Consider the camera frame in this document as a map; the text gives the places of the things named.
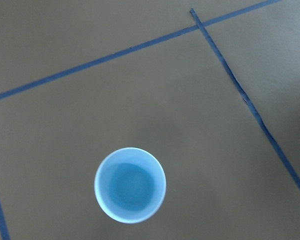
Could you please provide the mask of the light blue plastic cup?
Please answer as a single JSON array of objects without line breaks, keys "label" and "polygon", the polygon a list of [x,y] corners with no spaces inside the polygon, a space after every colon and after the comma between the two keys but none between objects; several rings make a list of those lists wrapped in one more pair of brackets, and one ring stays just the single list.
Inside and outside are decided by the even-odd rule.
[{"label": "light blue plastic cup", "polygon": [[98,166],[94,178],[94,194],[100,208],[124,224],[137,224],[152,217],[161,207],[166,189],[160,162],[136,147],[110,153]]}]

